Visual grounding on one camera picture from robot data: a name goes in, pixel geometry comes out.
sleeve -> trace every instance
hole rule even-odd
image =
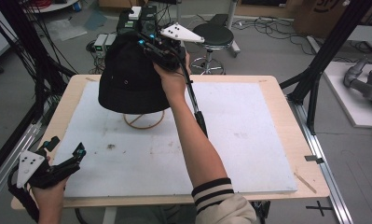
[[[243,224],[256,221],[255,210],[240,194],[235,194],[229,178],[216,179],[192,191],[197,206],[197,224]]]

black hat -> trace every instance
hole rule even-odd
[[[169,107],[159,74],[139,46],[136,32],[118,35],[106,52],[99,104],[124,114],[148,114]]]

hand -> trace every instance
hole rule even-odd
[[[186,53],[186,69],[189,74],[191,71],[189,69],[189,54]],[[184,78],[183,70],[181,68],[177,69],[175,72],[167,71],[156,63],[154,63],[154,68],[161,78],[162,89],[166,93],[168,101],[175,101],[175,99],[185,98],[186,90],[186,80]]]
[[[67,179],[69,177],[48,189],[32,187],[32,193],[40,210],[39,223],[60,223]]]

stool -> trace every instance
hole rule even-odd
[[[229,48],[234,39],[234,34],[223,25],[209,22],[198,25],[192,32],[205,39],[205,42],[198,43],[198,45],[207,49],[207,52],[205,57],[194,60],[194,62],[191,63],[191,68],[200,69],[200,71],[202,71],[201,75],[211,74],[213,70],[222,70],[221,74],[225,74],[226,70],[224,69],[224,65],[216,59],[213,59],[212,53],[216,49]]]

black strap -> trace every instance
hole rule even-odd
[[[20,203],[22,203],[29,216],[38,223],[39,211],[31,195],[28,192],[25,192],[24,188],[19,189],[16,185],[9,186],[8,191],[10,191],[10,193],[14,195]]]

